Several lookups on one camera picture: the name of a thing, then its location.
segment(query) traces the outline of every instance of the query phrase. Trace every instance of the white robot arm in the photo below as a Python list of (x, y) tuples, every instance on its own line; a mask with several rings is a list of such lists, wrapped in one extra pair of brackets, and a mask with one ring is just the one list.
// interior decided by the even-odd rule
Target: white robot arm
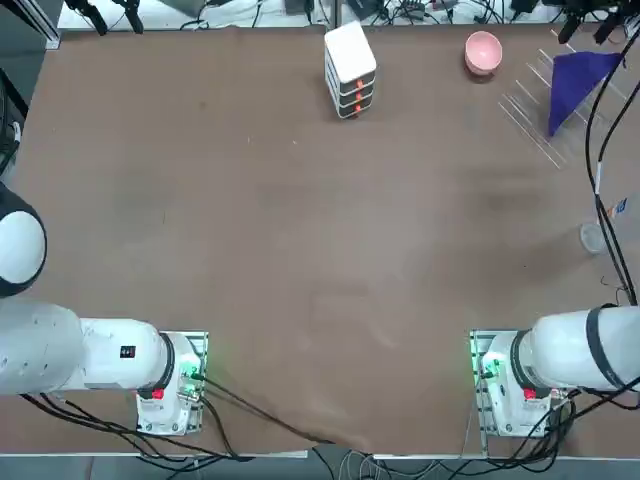
[(639, 307), (549, 315), (530, 330), (498, 333), (479, 366), (495, 433), (529, 436), (553, 390), (612, 391), (633, 382), (640, 377), (638, 345)]
[(24, 298), (44, 266), (47, 236), (35, 210), (0, 183), (0, 395), (136, 390), (138, 429), (199, 431), (206, 334), (158, 332), (131, 319), (78, 318)]

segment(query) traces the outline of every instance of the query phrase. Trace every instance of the clear plastic sheet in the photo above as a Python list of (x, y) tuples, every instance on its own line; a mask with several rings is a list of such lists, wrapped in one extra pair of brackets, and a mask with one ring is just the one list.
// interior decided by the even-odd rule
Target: clear plastic sheet
[[(526, 62), (526, 68), (518, 75), (511, 87), (503, 93), (498, 104), (506, 117), (530, 141), (540, 149), (542, 155), (556, 168), (563, 169), (584, 159), (584, 139), (587, 121), (593, 108), (599, 85), (588, 95), (578, 108), (560, 126), (553, 137), (548, 135), (548, 119), (553, 74), (553, 58), (556, 55), (576, 51), (611, 51), (614, 44), (598, 47), (590, 32), (579, 31), (572, 37), (571, 44), (557, 45), (557, 48), (538, 49), (535, 56)], [(618, 69), (609, 84), (594, 117), (591, 129), (593, 144), (602, 141), (610, 128), (616, 112), (631, 91), (631, 75), (625, 69)]]

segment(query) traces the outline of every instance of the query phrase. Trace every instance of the brown table surface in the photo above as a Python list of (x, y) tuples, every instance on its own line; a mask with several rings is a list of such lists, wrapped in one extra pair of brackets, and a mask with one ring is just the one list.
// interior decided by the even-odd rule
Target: brown table surface
[[(338, 443), (460, 454), (469, 330), (614, 298), (608, 261), (578, 241), (583, 165), (557, 170), (497, 105), (554, 44), (549, 27), (496, 27), (504, 64), (486, 84), (461, 66), (472, 30), (371, 31), (375, 99), (355, 121), (330, 103), (320, 30), (67, 36), (46, 55), (13, 183), (49, 234), (30, 295), (207, 330), (211, 374)], [(637, 125), (612, 142), (608, 202), (637, 184)], [(129, 392), (73, 398), (134, 424)], [(217, 403), (238, 451), (309, 446)], [(2, 452), (129, 451), (17, 397), (0, 408)], [(564, 453), (640, 456), (639, 422), (603, 408)], [(478, 454), (475, 412), (469, 437)], [(210, 419), (186, 441), (222, 448)]]

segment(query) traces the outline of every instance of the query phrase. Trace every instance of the purple triangular cloth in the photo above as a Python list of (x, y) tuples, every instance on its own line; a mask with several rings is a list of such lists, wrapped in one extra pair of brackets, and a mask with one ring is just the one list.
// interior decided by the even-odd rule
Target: purple triangular cloth
[(616, 66), (619, 53), (576, 52), (553, 59), (549, 136)]

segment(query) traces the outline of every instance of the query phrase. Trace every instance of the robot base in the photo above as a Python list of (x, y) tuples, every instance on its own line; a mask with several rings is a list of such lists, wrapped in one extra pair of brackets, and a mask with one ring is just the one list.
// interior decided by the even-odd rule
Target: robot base
[(517, 331), (473, 330), (470, 334), (471, 360), (476, 403), (482, 436), (542, 437), (546, 423), (531, 429), (551, 408), (551, 396), (536, 398), (523, 391), (511, 369), (511, 343)]
[(169, 385), (152, 398), (136, 394), (138, 430), (154, 435), (185, 435), (202, 429), (204, 391), (201, 381), (188, 375), (206, 375), (209, 334), (165, 331), (173, 343), (175, 363)]

